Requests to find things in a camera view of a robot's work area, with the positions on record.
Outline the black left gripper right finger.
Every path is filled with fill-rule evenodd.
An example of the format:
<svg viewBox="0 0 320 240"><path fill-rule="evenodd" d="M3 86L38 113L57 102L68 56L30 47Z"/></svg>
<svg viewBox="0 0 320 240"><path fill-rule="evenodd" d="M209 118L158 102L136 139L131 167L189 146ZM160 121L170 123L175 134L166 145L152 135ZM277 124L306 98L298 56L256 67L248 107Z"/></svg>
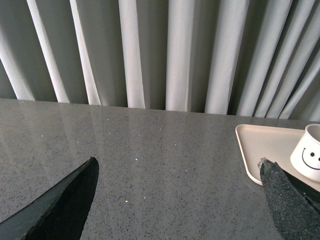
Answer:
<svg viewBox="0 0 320 240"><path fill-rule="evenodd" d="M257 166L273 223L281 237L318 240L320 192L265 157Z"/></svg>

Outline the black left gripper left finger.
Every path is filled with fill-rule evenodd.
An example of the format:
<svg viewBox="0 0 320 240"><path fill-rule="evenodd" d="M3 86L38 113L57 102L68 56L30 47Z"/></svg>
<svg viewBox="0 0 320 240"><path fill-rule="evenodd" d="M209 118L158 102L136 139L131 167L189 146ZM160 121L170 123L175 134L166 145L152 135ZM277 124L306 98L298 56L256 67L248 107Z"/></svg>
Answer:
<svg viewBox="0 0 320 240"><path fill-rule="evenodd" d="M2 240L78 240L95 196L99 163L91 157L0 224Z"/></svg>

